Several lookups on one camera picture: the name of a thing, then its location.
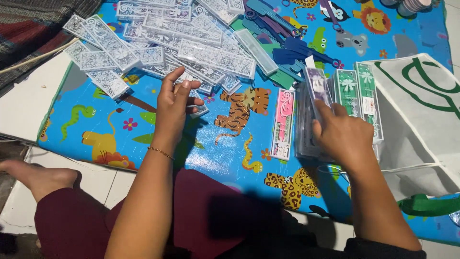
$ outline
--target green snake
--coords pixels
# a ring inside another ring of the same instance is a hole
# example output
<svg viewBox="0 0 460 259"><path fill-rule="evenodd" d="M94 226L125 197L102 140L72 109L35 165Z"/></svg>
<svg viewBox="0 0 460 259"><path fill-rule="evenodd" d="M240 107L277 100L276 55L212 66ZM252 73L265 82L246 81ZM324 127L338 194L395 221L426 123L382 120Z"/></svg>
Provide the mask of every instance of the green snake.
<svg viewBox="0 0 460 259"><path fill-rule="evenodd" d="M81 114L83 114L83 116L85 116L86 118L91 118L96 113L96 110L92 106L85 107L84 105L81 105L81 104L75 105L72 108L72 115L70 117L70 120L64 123L64 125L62 125L61 127L61 132L62 132L63 137L60 142L63 142L67 138L67 127L78 122L78 117L79 117L78 112L81 112Z"/></svg>

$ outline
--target hand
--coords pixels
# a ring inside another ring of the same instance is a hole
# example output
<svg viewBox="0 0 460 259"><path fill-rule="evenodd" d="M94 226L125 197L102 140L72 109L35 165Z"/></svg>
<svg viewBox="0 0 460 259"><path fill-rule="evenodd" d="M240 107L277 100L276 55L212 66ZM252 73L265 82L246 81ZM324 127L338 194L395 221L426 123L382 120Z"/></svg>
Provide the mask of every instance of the hand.
<svg viewBox="0 0 460 259"><path fill-rule="evenodd" d="M333 103L332 113L322 100L315 100L323 126L313 121L313 135L318 144L348 171L357 171L361 165L377 162L372 149L374 127L361 118L348 116L346 108Z"/></svg>
<svg viewBox="0 0 460 259"><path fill-rule="evenodd" d="M185 114L195 113L196 107L189 105L203 105L199 98L189 97L191 89L197 89L201 83L198 81L184 80L174 85L174 82L185 71L183 66L169 73L161 84L156 108L156 123L152 147L158 148L169 155L173 155L176 145L182 138L185 124Z"/></svg>

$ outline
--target cartoon koala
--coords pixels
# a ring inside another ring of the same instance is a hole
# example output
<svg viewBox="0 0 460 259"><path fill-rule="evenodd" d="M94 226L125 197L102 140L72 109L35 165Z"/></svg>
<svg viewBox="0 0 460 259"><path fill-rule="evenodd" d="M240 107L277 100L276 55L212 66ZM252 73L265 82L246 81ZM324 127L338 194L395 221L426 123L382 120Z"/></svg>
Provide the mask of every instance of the cartoon koala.
<svg viewBox="0 0 460 259"><path fill-rule="evenodd" d="M368 45L368 37L365 34L353 35L349 31L342 29L335 34L336 44L339 47L354 47L358 56L362 57L366 54Z"/></svg>

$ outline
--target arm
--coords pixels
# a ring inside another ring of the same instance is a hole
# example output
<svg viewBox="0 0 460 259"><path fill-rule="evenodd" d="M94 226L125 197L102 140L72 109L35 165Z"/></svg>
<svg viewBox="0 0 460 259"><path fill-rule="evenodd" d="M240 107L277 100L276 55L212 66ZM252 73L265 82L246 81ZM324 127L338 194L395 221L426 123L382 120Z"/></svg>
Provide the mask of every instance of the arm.
<svg viewBox="0 0 460 259"><path fill-rule="evenodd" d="M158 94L156 126L151 146L172 156L182 136L186 105L203 105L189 98L199 82L184 81L173 86L184 67L163 80ZM196 108L187 108L197 112ZM110 235L105 258L156 259L163 256L172 220L173 160L148 150L125 198Z"/></svg>
<svg viewBox="0 0 460 259"><path fill-rule="evenodd" d="M356 236L418 251L422 247L403 218L372 150L374 128L361 118L348 116L345 107L332 110L315 102L323 125L315 120L313 134L318 143L348 173Z"/></svg>

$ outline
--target cartoon snake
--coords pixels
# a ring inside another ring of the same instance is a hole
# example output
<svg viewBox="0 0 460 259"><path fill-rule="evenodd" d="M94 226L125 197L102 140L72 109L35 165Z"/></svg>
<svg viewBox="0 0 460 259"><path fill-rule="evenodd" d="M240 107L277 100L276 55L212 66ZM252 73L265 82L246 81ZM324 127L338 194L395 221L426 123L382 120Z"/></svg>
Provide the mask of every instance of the cartoon snake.
<svg viewBox="0 0 460 259"><path fill-rule="evenodd" d="M78 112L81 112L81 114L83 114L83 116L85 116L86 118L91 118L96 113L96 110L92 106L88 106L85 108L85 106L81 104L75 105L72 108L72 115L70 117L70 120L64 123L64 125L62 125L61 127L63 137L60 142L63 142L67 138L67 127L78 122Z"/></svg>
<svg viewBox="0 0 460 259"><path fill-rule="evenodd" d="M255 173L259 173L262 171L262 163L259 161L252 162L249 164L249 160L253 157L253 152L249 149L249 143L253 140L253 136L249 133L249 139L244 142L244 149L246 150L246 155L244 156L242 165L243 168L246 170L253 170Z"/></svg>

